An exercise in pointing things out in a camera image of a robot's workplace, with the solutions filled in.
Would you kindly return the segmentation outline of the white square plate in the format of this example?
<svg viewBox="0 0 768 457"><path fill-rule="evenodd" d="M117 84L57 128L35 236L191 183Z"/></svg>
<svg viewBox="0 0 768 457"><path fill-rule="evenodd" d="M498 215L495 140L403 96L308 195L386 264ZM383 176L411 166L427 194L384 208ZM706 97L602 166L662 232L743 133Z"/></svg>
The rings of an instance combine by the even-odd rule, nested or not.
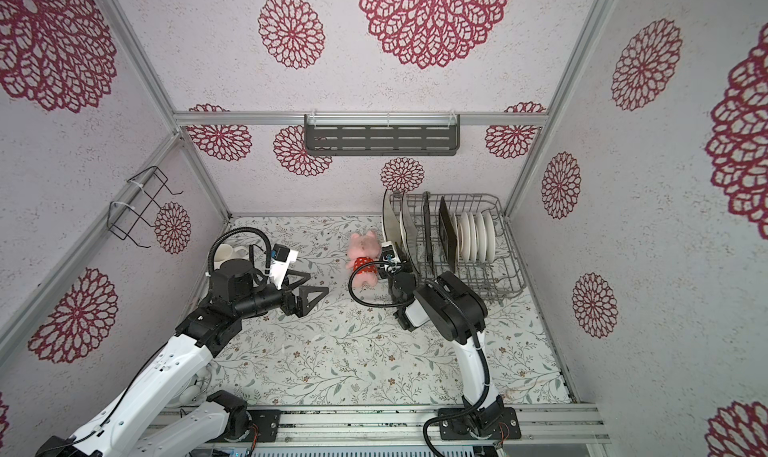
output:
<svg viewBox="0 0 768 457"><path fill-rule="evenodd" d="M400 224L403 244L411 262L418 262L418 230L408 206L406 194L401 196Z"/></svg>
<svg viewBox="0 0 768 457"><path fill-rule="evenodd" d="M398 255L402 255L402 233L400 231L399 219L392 207L392 192L386 189L382 198L382 232L384 241L395 249Z"/></svg>

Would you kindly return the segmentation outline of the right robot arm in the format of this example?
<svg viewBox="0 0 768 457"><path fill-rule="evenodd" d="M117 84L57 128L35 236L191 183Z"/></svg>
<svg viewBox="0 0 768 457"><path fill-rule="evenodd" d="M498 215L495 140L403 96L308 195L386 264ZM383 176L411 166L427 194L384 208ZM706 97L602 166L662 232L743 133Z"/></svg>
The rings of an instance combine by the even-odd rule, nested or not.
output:
<svg viewBox="0 0 768 457"><path fill-rule="evenodd" d="M452 344L462 377L466 414L458 419L476 437L488 437L505 410L503 398L490 376L485 345L488 309L482 298L451 271L417 281L410 262L387 246L376 265L387 279L400 327L414 331L431 323Z"/></svg>

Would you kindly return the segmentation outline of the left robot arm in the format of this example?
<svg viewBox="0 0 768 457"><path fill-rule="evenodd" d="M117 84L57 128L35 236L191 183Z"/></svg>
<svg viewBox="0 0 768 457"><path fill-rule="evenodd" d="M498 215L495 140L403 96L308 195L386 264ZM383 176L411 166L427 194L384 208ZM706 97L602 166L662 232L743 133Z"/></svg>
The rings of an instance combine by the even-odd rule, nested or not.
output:
<svg viewBox="0 0 768 457"><path fill-rule="evenodd" d="M185 456L209 441L251 439L255 429L246 401L223 390L175 423L151 435L145 431L241 331L243 320L275 308L304 317L329 293L309 285L307 272L290 270L281 285L269 280L255 284L258 274L244 260L215 270L208 300L185 318L126 389L70 437L50 437L38 455Z"/></svg>

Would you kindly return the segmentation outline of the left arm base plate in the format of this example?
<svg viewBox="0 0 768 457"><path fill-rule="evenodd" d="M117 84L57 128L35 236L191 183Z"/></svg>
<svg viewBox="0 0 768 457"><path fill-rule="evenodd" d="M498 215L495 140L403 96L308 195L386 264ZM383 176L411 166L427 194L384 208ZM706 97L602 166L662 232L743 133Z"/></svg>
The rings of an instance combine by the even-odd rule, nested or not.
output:
<svg viewBox="0 0 768 457"><path fill-rule="evenodd" d="M248 410L228 422L224 433L209 440L209 443L274 443L277 440L281 416L280 410Z"/></svg>

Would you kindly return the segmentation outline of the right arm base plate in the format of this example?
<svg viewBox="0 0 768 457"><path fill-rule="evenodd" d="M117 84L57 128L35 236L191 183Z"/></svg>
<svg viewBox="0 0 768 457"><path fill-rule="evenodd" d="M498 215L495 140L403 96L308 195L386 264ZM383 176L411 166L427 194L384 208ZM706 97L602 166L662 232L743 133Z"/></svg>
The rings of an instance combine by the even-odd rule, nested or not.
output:
<svg viewBox="0 0 768 457"><path fill-rule="evenodd" d="M444 441L463 440L519 440L522 437L517 414L512 408L501 410L483 410L457 419L449 416L458 412L458 408L441 408L440 438Z"/></svg>

